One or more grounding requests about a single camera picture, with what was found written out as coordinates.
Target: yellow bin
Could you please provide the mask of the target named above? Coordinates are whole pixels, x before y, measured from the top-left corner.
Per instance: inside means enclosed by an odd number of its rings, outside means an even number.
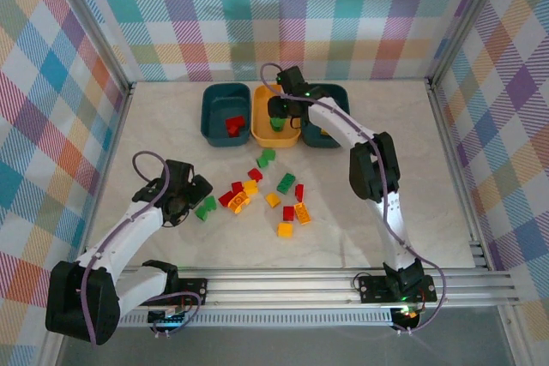
[[[271,86],[276,90],[282,90],[279,85]],[[290,120],[287,119],[282,131],[275,132],[271,128],[267,109],[267,102],[273,96],[275,94],[265,86],[258,87],[254,92],[251,100],[251,134],[261,147],[292,147],[298,142],[299,135],[301,135],[300,120],[293,121],[293,127],[297,129],[292,129]]]

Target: yellow block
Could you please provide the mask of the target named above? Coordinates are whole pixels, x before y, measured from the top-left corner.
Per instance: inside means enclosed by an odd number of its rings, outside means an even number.
[[[276,193],[269,193],[265,196],[265,200],[271,207],[277,207],[281,204],[281,199],[276,195]]]
[[[293,226],[291,223],[281,222],[278,224],[278,236],[279,237],[292,237]]]
[[[257,182],[255,180],[249,180],[248,182],[243,183],[244,192],[248,195],[254,195],[257,193]]]
[[[293,208],[295,209],[295,214],[298,216],[298,220],[301,225],[306,225],[311,222],[311,217],[309,216],[309,212],[307,212],[307,208],[303,202],[294,205]]]
[[[234,214],[239,214],[242,212],[242,207],[248,204],[250,204],[250,198],[246,193],[240,192],[234,196],[231,201],[229,201],[227,206],[234,212]]]

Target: red lego brick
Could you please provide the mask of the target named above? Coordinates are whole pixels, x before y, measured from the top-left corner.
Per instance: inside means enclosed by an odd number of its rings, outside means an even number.
[[[226,192],[222,197],[220,197],[220,198],[218,199],[218,201],[220,201],[220,204],[221,204],[223,207],[226,207],[226,205],[229,204],[229,201],[231,201],[233,197],[234,197],[234,193],[233,193],[233,192]]]
[[[250,177],[250,179],[254,179],[256,182],[259,182],[261,179],[263,179],[263,174],[255,167],[248,172],[248,176]]]
[[[242,182],[232,183],[231,186],[232,186],[232,192],[234,193],[234,195],[237,195],[238,193],[244,191],[244,185],[242,184]]]
[[[293,222],[293,206],[284,206],[282,208],[282,220]]]
[[[229,137],[239,137],[240,136],[240,130],[237,126],[231,125],[226,129],[227,133],[229,134]]]
[[[246,125],[244,116],[229,117],[225,120],[225,126],[229,129],[231,126],[236,126],[239,129],[242,129]]]
[[[298,200],[298,202],[303,201],[303,194],[305,191],[305,186],[303,184],[297,184],[295,186],[295,198]]]

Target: plaid fabric backdrop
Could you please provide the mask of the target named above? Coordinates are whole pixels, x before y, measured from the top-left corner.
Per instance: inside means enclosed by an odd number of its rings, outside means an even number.
[[[549,0],[489,0],[442,82],[445,116],[497,269],[549,359]]]
[[[129,78],[146,81],[257,80],[268,61],[299,64],[310,79],[423,78],[449,24],[443,17],[454,15],[454,27],[467,3],[88,1]]]
[[[50,271],[74,259],[123,95],[66,0],[0,0],[0,364],[45,337]]]

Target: toy building block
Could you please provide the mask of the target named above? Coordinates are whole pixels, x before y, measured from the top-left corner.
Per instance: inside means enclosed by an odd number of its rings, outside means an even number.
[[[226,132],[229,134],[229,137],[239,137],[240,136],[240,131],[234,124],[229,126],[226,129]]]
[[[286,175],[284,175],[281,182],[278,183],[276,189],[285,195],[286,193],[288,193],[288,190],[292,187],[294,182],[295,176],[291,173],[287,173]]]
[[[242,129],[246,125],[246,122],[244,120],[244,116],[240,115],[236,117],[229,117],[225,120],[225,125],[228,129],[231,126],[236,126],[237,128]]]
[[[284,123],[286,123],[286,119],[271,117],[271,129],[275,132],[281,132],[284,129]]]
[[[244,190],[244,186],[242,185],[242,182],[231,183],[231,186],[232,186],[232,192],[235,195]]]
[[[277,207],[281,204],[281,199],[276,195],[275,192],[266,195],[265,200],[271,207]]]
[[[255,180],[249,180],[244,182],[244,192],[250,197],[258,192],[257,182]]]
[[[279,237],[292,237],[293,225],[291,223],[279,223],[277,234]]]
[[[257,165],[258,165],[260,168],[267,167],[267,165],[268,165],[268,160],[266,160],[263,156],[260,157],[260,158],[257,158]]]
[[[301,225],[306,225],[311,222],[311,217],[309,216],[309,212],[307,212],[307,208],[303,202],[298,203],[293,208],[295,209],[295,214]]]
[[[234,197],[234,193],[232,191],[226,192],[222,197],[218,199],[218,201],[223,207],[227,207],[233,197]]]
[[[282,208],[282,220],[293,222],[293,206],[284,206]]]
[[[270,162],[272,160],[275,160],[276,152],[274,149],[263,149],[262,157]]]
[[[232,198],[229,202],[229,209],[231,209],[234,214],[239,214],[242,212],[242,207],[250,204],[250,198],[244,192],[238,193]]]
[[[205,222],[208,218],[208,208],[204,205],[200,206],[195,210],[195,215],[198,216],[200,220]]]
[[[209,212],[217,209],[215,198],[213,196],[208,196],[206,199],[204,199],[204,206],[208,209]]]
[[[298,202],[303,201],[304,192],[305,192],[305,186],[302,183],[295,185],[295,198],[298,200]]]
[[[254,179],[256,182],[259,182],[261,179],[263,179],[263,174],[255,167],[248,172],[248,176],[250,177],[250,179]]]

